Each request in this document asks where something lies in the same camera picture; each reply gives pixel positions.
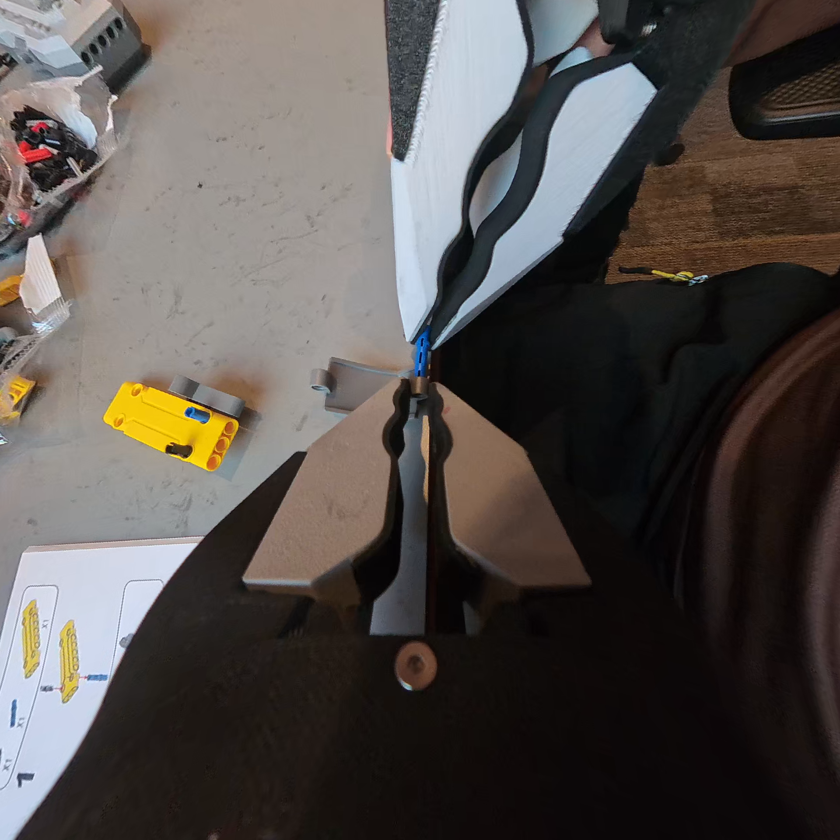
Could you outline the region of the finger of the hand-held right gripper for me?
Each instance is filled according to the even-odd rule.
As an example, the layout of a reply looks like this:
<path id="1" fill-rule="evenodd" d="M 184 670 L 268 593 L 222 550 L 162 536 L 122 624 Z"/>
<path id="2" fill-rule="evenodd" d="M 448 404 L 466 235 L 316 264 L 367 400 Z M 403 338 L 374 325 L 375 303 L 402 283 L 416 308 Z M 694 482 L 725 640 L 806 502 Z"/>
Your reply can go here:
<path id="1" fill-rule="evenodd" d="M 532 57 L 524 2 L 391 5 L 395 283 L 407 342 L 442 306 L 481 155 L 520 99 Z"/>
<path id="2" fill-rule="evenodd" d="M 549 256 L 657 94 L 628 57 L 556 70 L 481 176 L 469 258 L 430 329 L 441 346 Z"/>

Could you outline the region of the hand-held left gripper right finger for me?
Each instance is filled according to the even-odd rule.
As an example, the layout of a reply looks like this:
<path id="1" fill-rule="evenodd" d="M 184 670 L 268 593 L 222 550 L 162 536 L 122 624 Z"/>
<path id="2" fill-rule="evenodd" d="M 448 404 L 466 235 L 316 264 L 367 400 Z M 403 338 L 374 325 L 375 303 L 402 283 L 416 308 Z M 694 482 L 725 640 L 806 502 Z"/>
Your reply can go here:
<path id="1" fill-rule="evenodd" d="M 592 586 L 526 450 L 446 386 L 427 398 L 436 617 Z"/>

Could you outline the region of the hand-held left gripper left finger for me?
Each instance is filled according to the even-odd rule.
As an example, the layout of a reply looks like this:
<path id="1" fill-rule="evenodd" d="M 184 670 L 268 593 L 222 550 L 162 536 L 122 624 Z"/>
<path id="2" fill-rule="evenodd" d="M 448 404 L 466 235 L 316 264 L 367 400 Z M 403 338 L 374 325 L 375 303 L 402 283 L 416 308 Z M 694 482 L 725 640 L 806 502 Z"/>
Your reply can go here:
<path id="1" fill-rule="evenodd" d="M 374 602 L 399 565 L 411 402 L 392 380 L 312 443 L 243 576 L 255 591 Z"/>

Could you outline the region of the grey angled connector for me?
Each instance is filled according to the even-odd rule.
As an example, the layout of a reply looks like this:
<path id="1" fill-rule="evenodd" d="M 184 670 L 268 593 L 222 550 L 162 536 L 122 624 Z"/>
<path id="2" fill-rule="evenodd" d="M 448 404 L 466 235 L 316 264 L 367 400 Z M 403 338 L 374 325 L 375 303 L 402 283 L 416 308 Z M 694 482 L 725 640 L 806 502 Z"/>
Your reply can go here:
<path id="1" fill-rule="evenodd" d="M 411 386 L 409 415 L 418 417 L 427 400 L 428 378 L 417 377 L 409 369 L 397 371 L 331 357 L 327 367 L 311 370 L 310 387 L 322 395 L 326 412 L 345 415 L 385 385 L 400 379 L 407 380 Z"/>
<path id="2" fill-rule="evenodd" d="M 246 408 L 245 400 L 208 385 L 203 385 L 183 375 L 177 375 L 171 381 L 167 391 L 188 402 L 203 406 L 209 411 L 221 413 L 237 420 Z"/>

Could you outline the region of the yellow beam panel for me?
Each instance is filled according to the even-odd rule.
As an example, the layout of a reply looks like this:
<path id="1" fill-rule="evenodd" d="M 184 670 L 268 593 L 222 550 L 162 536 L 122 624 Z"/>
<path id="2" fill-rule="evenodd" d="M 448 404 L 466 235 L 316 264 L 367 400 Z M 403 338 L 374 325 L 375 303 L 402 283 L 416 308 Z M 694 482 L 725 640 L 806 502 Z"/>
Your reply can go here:
<path id="1" fill-rule="evenodd" d="M 148 385 L 125 382 L 102 420 L 115 431 L 164 455 L 169 443 L 191 445 L 193 453 L 188 460 L 167 456 L 214 472 L 223 464 L 235 441 L 239 422 L 210 411 L 213 417 L 209 423 L 197 423 L 184 417 L 184 410 L 189 405 L 199 406 Z"/>

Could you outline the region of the bag of yellow blue parts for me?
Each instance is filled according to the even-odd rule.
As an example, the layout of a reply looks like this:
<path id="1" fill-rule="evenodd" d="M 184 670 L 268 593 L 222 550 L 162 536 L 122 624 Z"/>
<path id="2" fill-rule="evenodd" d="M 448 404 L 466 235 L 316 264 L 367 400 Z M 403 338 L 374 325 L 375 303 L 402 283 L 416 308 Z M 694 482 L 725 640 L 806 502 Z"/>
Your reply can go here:
<path id="1" fill-rule="evenodd" d="M 70 320 L 71 301 L 45 237 L 26 245 L 22 271 L 2 278 L 1 449 L 20 439 L 19 428 L 56 378 L 57 337 Z"/>

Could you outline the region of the grey desk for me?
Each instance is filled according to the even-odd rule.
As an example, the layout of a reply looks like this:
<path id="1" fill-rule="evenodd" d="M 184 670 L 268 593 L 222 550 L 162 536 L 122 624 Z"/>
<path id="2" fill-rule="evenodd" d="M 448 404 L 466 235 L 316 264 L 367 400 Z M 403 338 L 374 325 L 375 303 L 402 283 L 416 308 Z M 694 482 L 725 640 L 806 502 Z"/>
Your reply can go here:
<path id="1" fill-rule="evenodd" d="M 338 356 L 411 362 L 395 284 L 382 2 L 126 2 L 150 57 L 121 145 L 47 237 L 70 317 L 2 447 L 2 613 L 31 546 L 209 532 L 339 418 Z M 123 382 L 247 402 L 216 474 L 109 429 Z"/>

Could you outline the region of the black office chair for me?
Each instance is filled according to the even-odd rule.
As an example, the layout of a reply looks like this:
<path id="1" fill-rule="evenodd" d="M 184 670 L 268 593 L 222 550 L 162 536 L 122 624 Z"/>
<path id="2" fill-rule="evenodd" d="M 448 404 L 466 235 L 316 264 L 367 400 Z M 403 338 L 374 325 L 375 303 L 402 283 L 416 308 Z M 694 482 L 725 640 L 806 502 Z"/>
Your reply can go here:
<path id="1" fill-rule="evenodd" d="M 731 121 L 747 140 L 839 136 L 839 25 L 798 39 L 730 73 Z"/>

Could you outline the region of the person's legs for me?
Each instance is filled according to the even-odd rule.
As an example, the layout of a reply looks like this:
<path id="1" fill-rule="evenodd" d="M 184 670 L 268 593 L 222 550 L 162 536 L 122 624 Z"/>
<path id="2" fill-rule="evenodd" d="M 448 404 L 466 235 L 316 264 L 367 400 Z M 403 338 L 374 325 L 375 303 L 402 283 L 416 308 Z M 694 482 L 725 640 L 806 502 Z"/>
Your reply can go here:
<path id="1" fill-rule="evenodd" d="M 522 280 L 444 344 L 439 381 L 640 547 L 741 389 L 838 292 L 789 263 L 693 286 Z"/>

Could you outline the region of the white instruction booklet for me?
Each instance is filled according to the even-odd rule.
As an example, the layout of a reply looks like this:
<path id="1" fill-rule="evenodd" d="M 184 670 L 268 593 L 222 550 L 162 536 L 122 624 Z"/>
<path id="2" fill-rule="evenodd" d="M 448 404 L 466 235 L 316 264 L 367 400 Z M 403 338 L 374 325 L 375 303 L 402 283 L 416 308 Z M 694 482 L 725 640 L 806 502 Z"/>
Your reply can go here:
<path id="1" fill-rule="evenodd" d="M 165 585 L 202 538 L 23 552 L 2 627 L 1 838 L 15 838 L 97 716 Z"/>

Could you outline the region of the grey control hub block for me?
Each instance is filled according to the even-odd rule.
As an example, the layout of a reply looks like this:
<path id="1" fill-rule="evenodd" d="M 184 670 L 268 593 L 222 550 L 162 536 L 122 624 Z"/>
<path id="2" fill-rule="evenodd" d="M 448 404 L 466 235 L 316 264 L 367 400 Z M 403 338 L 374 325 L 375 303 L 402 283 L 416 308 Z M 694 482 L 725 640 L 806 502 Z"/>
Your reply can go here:
<path id="1" fill-rule="evenodd" d="M 140 27 L 120 1 L 2 1 L 2 55 L 33 79 L 100 69 L 121 90 L 149 58 Z"/>

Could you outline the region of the bag of red black parts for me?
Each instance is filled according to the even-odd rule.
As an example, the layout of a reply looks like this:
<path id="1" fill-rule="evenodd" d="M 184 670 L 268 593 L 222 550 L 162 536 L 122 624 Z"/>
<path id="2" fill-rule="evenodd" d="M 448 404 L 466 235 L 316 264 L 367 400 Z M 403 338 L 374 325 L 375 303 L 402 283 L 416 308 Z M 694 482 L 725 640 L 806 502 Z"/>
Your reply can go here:
<path id="1" fill-rule="evenodd" d="M 119 148 L 117 97 L 99 64 L 1 97 L 2 246 L 40 232 Z"/>

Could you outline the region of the black yellow drawstring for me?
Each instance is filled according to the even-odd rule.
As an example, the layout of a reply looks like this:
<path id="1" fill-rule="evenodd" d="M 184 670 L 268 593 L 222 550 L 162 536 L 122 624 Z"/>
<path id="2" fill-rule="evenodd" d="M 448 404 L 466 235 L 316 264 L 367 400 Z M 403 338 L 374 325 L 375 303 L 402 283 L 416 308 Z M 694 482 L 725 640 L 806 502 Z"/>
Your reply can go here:
<path id="1" fill-rule="evenodd" d="M 649 266 L 619 266 L 618 273 L 628 277 L 645 277 L 659 284 L 666 284 L 677 287 L 693 287 L 706 282 L 710 276 L 706 274 L 695 275 L 687 270 L 669 272 L 655 269 Z"/>

